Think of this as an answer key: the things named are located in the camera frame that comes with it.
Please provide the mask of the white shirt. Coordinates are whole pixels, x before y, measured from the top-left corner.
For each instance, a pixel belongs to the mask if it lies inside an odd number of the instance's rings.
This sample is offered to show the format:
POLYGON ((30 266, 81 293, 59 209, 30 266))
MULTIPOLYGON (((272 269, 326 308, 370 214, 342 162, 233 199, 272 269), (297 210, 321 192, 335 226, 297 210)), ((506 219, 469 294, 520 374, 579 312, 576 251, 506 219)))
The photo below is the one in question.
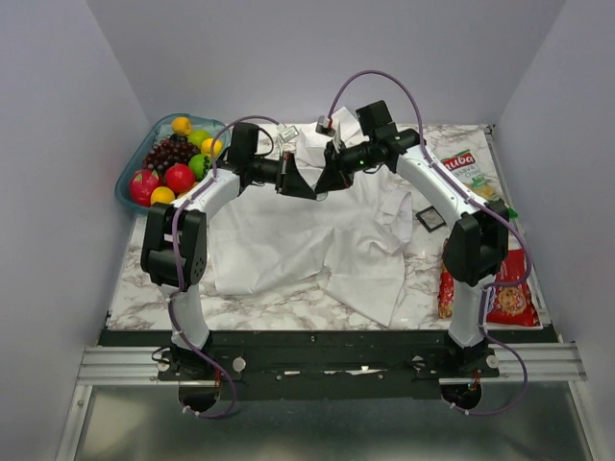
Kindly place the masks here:
POLYGON ((404 251, 412 193, 388 169, 357 173, 321 202, 249 186, 209 223, 209 262, 221 295, 287 288, 311 276, 383 327, 406 295, 404 251))

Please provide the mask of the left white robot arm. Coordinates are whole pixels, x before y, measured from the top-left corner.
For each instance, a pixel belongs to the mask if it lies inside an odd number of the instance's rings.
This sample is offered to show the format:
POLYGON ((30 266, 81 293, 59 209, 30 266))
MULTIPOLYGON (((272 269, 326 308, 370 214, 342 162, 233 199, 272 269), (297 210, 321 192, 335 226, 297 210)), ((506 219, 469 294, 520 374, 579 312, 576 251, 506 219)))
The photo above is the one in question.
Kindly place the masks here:
POLYGON ((202 312, 199 283, 207 265, 209 221, 254 184, 272 184, 281 195, 314 200, 312 186, 299 172, 292 154, 277 159, 257 154, 260 126, 253 116, 241 117, 220 133, 231 134, 224 154, 196 189, 170 205, 153 205, 147 215, 141 268, 168 300, 172 343, 185 351, 181 369, 193 379, 206 377, 213 357, 204 350, 209 327, 202 312))

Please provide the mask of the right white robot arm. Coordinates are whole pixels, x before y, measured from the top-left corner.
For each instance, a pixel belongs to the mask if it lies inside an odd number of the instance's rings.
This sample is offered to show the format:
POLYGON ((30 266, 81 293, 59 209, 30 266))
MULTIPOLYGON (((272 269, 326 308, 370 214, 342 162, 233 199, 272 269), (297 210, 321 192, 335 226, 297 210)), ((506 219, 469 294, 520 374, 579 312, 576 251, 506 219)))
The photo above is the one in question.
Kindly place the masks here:
POLYGON ((329 137, 325 167, 314 186, 318 196, 343 190, 356 172, 384 165, 413 185, 435 208, 450 230, 443 262, 454 278, 454 313, 448 334, 455 342, 442 352, 444 369, 464 376, 477 365, 472 347, 484 339, 485 298, 508 251, 508 211, 489 204, 463 185, 427 147, 423 128, 399 130, 384 101, 357 110, 365 141, 348 147, 330 116, 316 124, 329 137))

